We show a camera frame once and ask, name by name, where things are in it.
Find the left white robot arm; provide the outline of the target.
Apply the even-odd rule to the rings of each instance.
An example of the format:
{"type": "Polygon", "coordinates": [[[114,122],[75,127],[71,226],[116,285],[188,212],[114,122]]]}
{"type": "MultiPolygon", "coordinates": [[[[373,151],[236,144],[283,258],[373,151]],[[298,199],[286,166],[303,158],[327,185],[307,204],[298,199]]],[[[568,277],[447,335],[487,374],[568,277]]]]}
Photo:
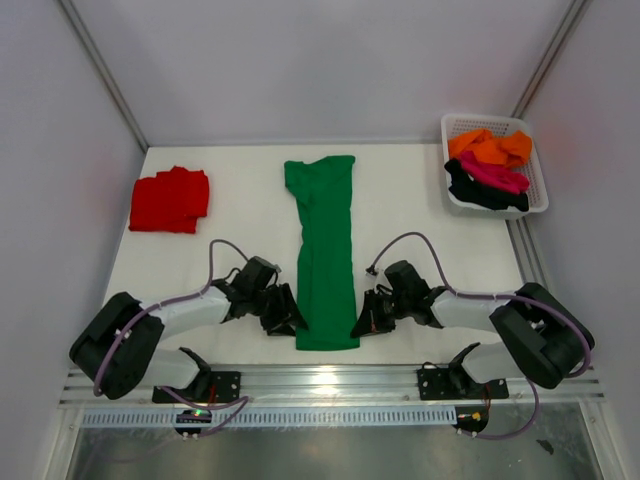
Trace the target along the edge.
{"type": "Polygon", "coordinates": [[[128,292],[112,296],[74,341],[70,360],[89,377],[98,396],[117,400],[138,387],[154,387],[156,400],[221,401],[211,366],[192,349],[160,343],[205,325],[255,316],[269,335],[293,336],[308,324],[279,269],[254,256],[231,278],[211,278],[200,291],[147,304],[128,292]]]}

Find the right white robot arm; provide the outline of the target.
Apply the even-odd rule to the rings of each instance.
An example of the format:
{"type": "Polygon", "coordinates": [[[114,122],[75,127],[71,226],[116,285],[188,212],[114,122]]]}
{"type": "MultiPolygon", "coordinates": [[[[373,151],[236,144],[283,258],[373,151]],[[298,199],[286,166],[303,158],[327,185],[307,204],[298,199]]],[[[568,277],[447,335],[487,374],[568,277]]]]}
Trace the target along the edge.
{"type": "Polygon", "coordinates": [[[384,277],[385,283],[365,292],[351,337],[389,333],[405,318],[439,330],[467,328],[499,337],[491,344],[471,343],[430,380],[440,395],[476,398],[508,377],[554,389],[595,346],[591,332],[534,282],[496,296],[454,294],[430,287],[406,260],[388,266],[384,277]]]}

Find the green t shirt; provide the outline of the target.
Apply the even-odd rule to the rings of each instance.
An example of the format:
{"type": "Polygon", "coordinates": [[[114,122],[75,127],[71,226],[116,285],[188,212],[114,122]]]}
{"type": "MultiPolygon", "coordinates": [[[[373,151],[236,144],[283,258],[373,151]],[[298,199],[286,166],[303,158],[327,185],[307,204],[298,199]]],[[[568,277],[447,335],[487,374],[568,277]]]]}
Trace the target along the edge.
{"type": "Polygon", "coordinates": [[[337,155],[284,164],[285,187],[301,225],[297,305],[307,323],[296,333],[301,351],[360,346],[351,336],[357,320],[351,217],[355,162],[352,155],[337,155]]]}

